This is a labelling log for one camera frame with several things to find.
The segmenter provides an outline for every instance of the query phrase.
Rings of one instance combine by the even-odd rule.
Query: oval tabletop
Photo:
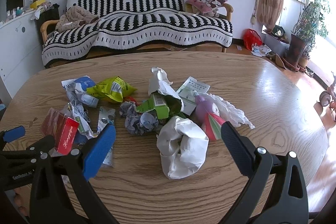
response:
[[[6,145],[25,149],[43,137],[41,123],[50,107],[62,109],[68,98],[61,80],[83,75],[96,83],[120,76],[138,90],[132,95],[148,98],[151,68],[160,67],[176,90],[189,77],[211,86],[209,93],[242,109],[255,125],[238,128],[255,146],[271,153],[298,155],[305,183],[320,166],[327,149],[324,126],[300,90],[273,64],[262,58],[217,52],[148,52],[84,60],[41,71],[17,92],[0,123],[0,130],[18,125],[26,135]],[[107,105],[118,109],[118,105]],[[98,108],[89,108],[96,130]],[[90,180],[98,196],[120,223],[218,223],[247,182],[221,140],[209,142],[206,160],[195,174],[169,180],[162,172],[155,133],[132,136],[116,115],[117,138],[114,167],[100,169]],[[272,185],[272,177],[256,208],[260,211]],[[83,214],[71,186],[68,193],[76,211]]]

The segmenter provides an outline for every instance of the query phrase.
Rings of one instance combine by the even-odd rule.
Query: red box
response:
[[[67,155],[71,151],[79,123],[60,111],[50,108],[40,131],[55,138],[57,152]]]

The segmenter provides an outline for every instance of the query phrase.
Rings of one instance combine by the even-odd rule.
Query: barcode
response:
[[[154,104],[155,104],[155,106],[164,106],[164,105],[166,105],[166,102],[163,99],[162,95],[154,93],[153,94],[153,98],[154,98]]]
[[[117,82],[112,83],[111,91],[123,93],[121,86]]]

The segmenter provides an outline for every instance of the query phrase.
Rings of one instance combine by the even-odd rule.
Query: metal bolt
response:
[[[296,153],[294,151],[290,151],[289,152],[289,155],[292,157],[292,158],[296,158]]]
[[[48,157],[47,153],[44,152],[44,153],[41,154],[41,159],[42,160],[45,160],[47,157]]]
[[[267,152],[266,149],[263,148],[263,147],[258,147],[257,151],[258,151],[259,154],[266,154],[266,152]]]
[[[78,148],[75,148],[75,149],[73,149],[73,150],[71,150],[71,155],[73,155],[73,156],[77,156],[78,154],[79,154],[79,149]]]

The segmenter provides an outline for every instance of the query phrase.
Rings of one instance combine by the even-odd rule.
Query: wooden armrest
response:
[[[233,7],[229,3],[224,3],[223,7],[226,9],[226,19],[231,21],[231,15],[233,13]]]
[[[42,24],[40,31],[42,33],[43,43],[48,40],[47,27],[51,24],[57,24],[59,20],[49,20]]]

